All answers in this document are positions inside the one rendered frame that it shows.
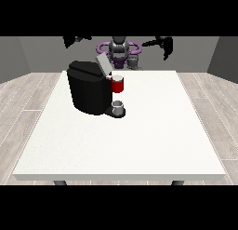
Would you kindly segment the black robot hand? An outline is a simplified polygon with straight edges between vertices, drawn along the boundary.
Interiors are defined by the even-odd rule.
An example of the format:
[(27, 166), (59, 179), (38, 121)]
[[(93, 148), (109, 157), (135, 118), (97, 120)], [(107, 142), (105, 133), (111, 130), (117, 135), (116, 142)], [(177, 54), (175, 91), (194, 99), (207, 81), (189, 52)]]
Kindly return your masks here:
[(80, 36), (63, 36), (64, 46), (66, 48), (73, 45), (75, 42), (81, 42), (83, 37)]
[(171, 36), (156, 36), (153, 40), (144, 42), (143, 47), (159, 46), (164, 50), (164, 60), (173, 52), (173, 38)]

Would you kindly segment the small grey coffee pod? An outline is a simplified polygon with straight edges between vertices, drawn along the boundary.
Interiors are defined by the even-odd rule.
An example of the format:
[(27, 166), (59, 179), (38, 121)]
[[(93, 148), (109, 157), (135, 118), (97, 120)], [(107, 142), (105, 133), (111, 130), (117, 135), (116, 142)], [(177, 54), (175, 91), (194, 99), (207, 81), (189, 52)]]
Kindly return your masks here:
[(135, 70), (138, 67), (139, 57), (137, 55), (130, 55), (127, 59), (127, 67)]

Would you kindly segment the pale grey machine lid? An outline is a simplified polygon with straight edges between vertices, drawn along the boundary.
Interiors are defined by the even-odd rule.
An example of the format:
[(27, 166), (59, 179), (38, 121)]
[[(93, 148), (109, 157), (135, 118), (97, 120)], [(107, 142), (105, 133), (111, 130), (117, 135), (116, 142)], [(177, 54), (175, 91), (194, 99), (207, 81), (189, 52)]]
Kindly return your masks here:
[(96, 57), (96, 62), (98, 63), (101, 71), (105, 76), (108, 76), (112, 71), (112, 66), (105, 53), (101, 53)]

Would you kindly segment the black coffee machine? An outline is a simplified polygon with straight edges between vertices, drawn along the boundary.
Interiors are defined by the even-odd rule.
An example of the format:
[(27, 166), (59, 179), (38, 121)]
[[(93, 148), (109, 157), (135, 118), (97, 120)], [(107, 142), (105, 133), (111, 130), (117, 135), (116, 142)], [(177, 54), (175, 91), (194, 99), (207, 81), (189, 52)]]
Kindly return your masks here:
[(73, 105), (79, 111), (114, 118), (126, 115), (125, 107), (121, 115), (112, 113), (112, 74), (105, 76), (96, 62), (73, 61), (69, 64), (67, 76)]

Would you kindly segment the red pod holder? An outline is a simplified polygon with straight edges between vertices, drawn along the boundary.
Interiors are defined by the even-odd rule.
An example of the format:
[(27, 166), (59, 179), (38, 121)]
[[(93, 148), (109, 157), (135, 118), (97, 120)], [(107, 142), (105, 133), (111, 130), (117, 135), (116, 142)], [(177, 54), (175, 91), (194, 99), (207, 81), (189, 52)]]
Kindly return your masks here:
[(112, 92), (120, 93), (124, 90), (124, 78), (119, 75), (113, 75), (111, 77), (111, 84), (112, 84)]

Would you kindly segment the grey trunk with purple rings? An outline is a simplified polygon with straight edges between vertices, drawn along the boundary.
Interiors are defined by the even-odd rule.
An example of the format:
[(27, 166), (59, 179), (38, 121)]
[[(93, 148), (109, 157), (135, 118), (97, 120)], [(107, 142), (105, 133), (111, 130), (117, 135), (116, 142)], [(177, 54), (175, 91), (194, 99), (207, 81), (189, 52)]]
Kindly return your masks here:
[(141, 45), (128, 42), (124, 36), (113, 36), (110, 42), (99, 43), (96, 51), (98, 54), (105, 53), (115, 69), (123, 69), (124, 65), (127, 67), (127, 59), (130, 55), (139, 56)]

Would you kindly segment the small grey cup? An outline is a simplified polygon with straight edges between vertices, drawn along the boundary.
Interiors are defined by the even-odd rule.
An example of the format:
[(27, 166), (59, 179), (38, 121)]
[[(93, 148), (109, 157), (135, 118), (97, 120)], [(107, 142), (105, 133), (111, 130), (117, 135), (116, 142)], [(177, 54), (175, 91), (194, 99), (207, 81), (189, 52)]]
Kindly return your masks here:
[(121, 101), (112, 102), (112, 113), (114, 115), (121, 115), (124, 112), (124, 104)]

